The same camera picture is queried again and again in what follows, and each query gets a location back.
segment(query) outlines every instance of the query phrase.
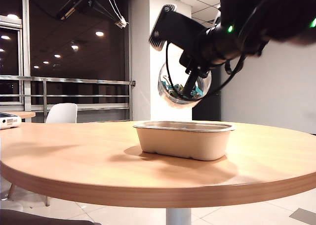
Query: glass window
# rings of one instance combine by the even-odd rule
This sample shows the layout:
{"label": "glass window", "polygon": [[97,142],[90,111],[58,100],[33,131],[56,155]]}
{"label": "glass window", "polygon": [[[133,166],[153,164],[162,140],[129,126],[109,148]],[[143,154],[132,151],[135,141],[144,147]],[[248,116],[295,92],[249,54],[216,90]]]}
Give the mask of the glass window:
{"label": "glass window", "polygon": [[[31,83],[31,94],[42,95],[42,82]],[[127,85],[47,82],[47,95],[128,95]],[[128,97],[48,97],[47,104],[128,103]],[[33,105],[42,105],[42,97],[32,97]]]}
{"label": "glass window", "polygon": [[0,15],[13,14],[22,19],[22,0],[0,0]]}
{"label": "glass window", "polygon": [[[56,16],[68,0],[34,1]],[[97,1],[112,11],[108,0]],[[128,0],[116,3],[127,19]],[[31,76],[124,81],[126,31],[90,6],[60,21],[30,2]]]}
{"label": "glass window", "polygon": [[[18,31],[0,28],[0,75],[19,75]],[[0,80],[0,94],[19,94],[19,81]],[[19,101],[0,96],[0,102]]]}

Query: metal railing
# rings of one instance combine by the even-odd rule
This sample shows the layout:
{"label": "metal railing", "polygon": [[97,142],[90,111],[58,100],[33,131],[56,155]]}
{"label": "metal railing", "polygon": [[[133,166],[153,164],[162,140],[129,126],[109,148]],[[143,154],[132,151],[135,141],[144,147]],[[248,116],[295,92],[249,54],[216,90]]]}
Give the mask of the metal railing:
{"label": "metal railing", "polygon": [[[26,76],[13,76],[1,75],[0,80],[16,80],[16,81],[38,81],[42,82],[43,94],[0,94],[2,97],[43,97],[42,110],[37,107],[32,111],[41,112],[44,114],[44,121],[48,115],[49,105],[47,104],[48,97],[124,97],[129,98],[129,103],[109,103],[101,104],[103,107],[79,107],[79,111],[85,110],[117,110],[117,109],[130,109],[131,108],[131,87],[135,86],[135,81],[112,81],[112,80],[94,80],[94,79],[74,79],[74,78],[51,78],[51,77],[26,77]],[[129,95],[106,95],[106,94],[47,94],[47,82],[60,82],[60,83],[89,83],[89,84],[108,84],[108,85],[126,85],[128,86]]]}

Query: white plastic chair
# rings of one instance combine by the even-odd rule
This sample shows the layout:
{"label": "white plastic chair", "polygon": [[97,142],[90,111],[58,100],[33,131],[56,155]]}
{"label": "white plastic chair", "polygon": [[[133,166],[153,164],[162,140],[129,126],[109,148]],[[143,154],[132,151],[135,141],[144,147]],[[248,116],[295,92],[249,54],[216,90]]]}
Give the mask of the white plastic chair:
{"label": "white plastic chair", "polygon": [[[60,103],[53,105],[48,113],[46,123],[77,123],[78,107],[73,103]],[[11,198],[15,185],[11,185],[7,198]],[[46,196],[46,206],[50,205],[50,198]]]}

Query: white tile floor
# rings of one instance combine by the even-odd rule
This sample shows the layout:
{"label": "white tile floor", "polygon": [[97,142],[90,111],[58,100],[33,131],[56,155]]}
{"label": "white tile floor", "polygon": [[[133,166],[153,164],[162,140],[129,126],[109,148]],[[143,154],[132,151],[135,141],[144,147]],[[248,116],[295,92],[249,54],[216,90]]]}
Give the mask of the white tile floor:
{"label": "white tile floor", "polygon": [[[1,199],[10,183],[1,178]],[[89,220],[102,225],[165,225],[165,209],[124,208],[51,199],[16,188],[12,200],[22,204],[24,212],[60,219]],[[193,225],[306,225],[289,218],[298,208],[316,213],[316,189],[267,202],[213,208],[193,208]]]}

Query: chair leg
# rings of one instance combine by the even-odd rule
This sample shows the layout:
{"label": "chair leg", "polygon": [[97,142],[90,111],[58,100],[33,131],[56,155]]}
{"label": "chair leg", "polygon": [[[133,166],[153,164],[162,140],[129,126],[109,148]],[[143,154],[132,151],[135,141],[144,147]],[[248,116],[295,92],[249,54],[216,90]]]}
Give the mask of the chair leg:
{"label": "chair leg", "polygon": [[11,187],[10,187],[10,190],[9,190],[9,194],[7,196],[8,199],[12,197],[14,189],[15,189],[15,185],[11,184]]}
{"label": "chair leg", "polygon": [[50,197],[45,196],[45,205],[48,207],[50,206]]}

